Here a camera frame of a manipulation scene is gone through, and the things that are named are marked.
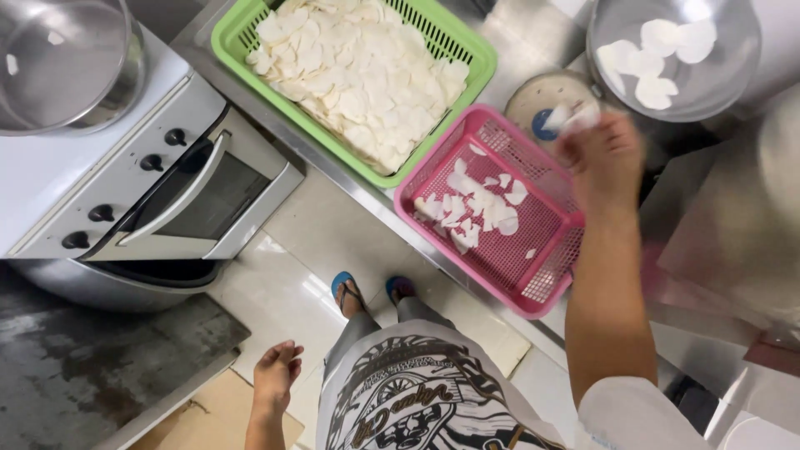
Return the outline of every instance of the pink plastic basket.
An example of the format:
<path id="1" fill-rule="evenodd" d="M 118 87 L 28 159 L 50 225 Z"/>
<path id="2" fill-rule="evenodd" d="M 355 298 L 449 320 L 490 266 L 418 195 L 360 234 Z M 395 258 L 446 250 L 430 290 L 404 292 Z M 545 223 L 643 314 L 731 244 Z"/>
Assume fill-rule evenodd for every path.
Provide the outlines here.
<path id="1" fill-rule="evenodd" d="M 486 156 L 470 149 L 472 143 Z M 450 237 L 441 237 L 432 222 L 414 218 L 414 199 L 431 193 L 442 199 L 456 195 L 447 185 L 456 159 L 467 163 L 476 180 L 498 179 L 503 173 L 525 183 L 529 195 L 517 206 L 519 229 L 511 236 L 482 232 L 477 248 L 461 255 Z M 495 194 L 506 189 L 487 187 Z M 539 319 L 555 305 L 572 282 L 570 269 L 583 237 L 583 213 L 572 197 L 572 182 L 544 150 L 496 110 L 485 105 L 467 108 L 430 153 L 394 193 L 394 209 L 444 255 L 487 291 L 526 319 Z M 472 218 L 482 224 L 482 218 Z M 532 259 L 526 259 L 535 249 Z"/>

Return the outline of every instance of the oven handle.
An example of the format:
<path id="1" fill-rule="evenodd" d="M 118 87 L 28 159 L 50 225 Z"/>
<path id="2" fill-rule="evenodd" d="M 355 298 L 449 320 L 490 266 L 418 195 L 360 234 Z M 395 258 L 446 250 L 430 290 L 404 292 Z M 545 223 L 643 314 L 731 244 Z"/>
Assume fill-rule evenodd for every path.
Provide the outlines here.
<path id="1" fill-rule="evenodd" d="M 208 158 L 208 162 L 202 168 L 202 171 L 200 171 L 200 174 L 197 176 L 197 178 L 195 178 L 191 183 L 189 188 L 186 189 L 183 194 L 170 205 L 170 207 L 165 209 L 159 217 L 151 220 L 150 223 L 144 227 L 141 227 L 133 233 L 130 233 L 128 236 L 120 240 L 117 245 L 124 247 L 134 243 L 137 240 L 152 235 L 161 227 L 167 225 L 172 219 L 177 217 L 178 214 L 181 214 L 181 212 L 185 210 L 186 207 L 188 207 L 189 204 L 194 201 L 194 199 L 197 198 L 203 187 L 206 187 L 206 184 L 208 184 L 211 176 L 214 175 L 214 171 L 217 170 L 219 162 L 222 161 L 222 156 L 226 151 L 228 151 L 229 147 L 230 133 L 227 130 L 223 130 L 222 133 L 220 133 L 217 137 L 217 140 L 214 141 L 214 149 L 211 151 L 211 156 Z"/>

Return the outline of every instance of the white t-shirt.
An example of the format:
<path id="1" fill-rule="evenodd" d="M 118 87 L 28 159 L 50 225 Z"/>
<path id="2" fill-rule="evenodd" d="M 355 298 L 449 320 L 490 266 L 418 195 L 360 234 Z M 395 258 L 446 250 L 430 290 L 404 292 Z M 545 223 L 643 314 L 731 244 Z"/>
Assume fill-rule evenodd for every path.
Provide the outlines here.
<path id="1" fill-rule="evenodd" d="M 547 380 L 530 380 L 546 383 Z M 648 381 L 610 378 L 584 396 L 577 450 L 708 450 Z M 564 449 L 486 353 L 424 320 L 358 341 L 323 382 L 317 450 Z"/>

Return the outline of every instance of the oven window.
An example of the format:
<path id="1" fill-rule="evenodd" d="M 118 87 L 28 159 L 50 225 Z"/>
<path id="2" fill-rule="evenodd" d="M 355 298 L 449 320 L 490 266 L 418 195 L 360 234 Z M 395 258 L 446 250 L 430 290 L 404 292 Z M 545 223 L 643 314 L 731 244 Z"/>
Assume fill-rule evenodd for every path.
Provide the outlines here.
<path id="1" fill-rule="evenodd" d="M 142 205 L 134 231 L 158 217 L 183 194 L 206 165 L 213 149 L 213 145 L 205 146 L 180 162 L 178 169 Z M 225 153 L 197 198 L 155 234 L 220 239 L 269 184 L 267 177 Z"/>

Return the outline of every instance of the gray pants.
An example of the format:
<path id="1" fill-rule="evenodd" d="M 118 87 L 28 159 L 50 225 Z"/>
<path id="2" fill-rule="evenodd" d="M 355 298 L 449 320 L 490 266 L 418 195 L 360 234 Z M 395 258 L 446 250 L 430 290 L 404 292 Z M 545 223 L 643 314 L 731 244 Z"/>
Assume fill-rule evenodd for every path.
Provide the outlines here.
<path id="1" fill-rule="evenodd" d="M 433 308 L 424 304 L 422 300 L 417 297 L 406 297 L 398 303 L 398 322 L 406 322 L 407 320 L 423 319 L 428 322 L 437 323 L 448 328 L 455 329 L 455 325 L 448 319 L 442 317 L 441 314 L 434 311 Z M 355 343 L 361 338 L 367 337 L 376 331 L 380 331 L 381 326 L 375 319 L 372 318 L 369 312 L 357 312 L 350 321 L 347 322 L 345 329 L 339 336 L 339 340 L 328 352 L 325 358 L 325 375 L 324 380 L 327 380 L 330 371 L 333 370 L 342 360 L 345 353 L 350 350 Z"/>

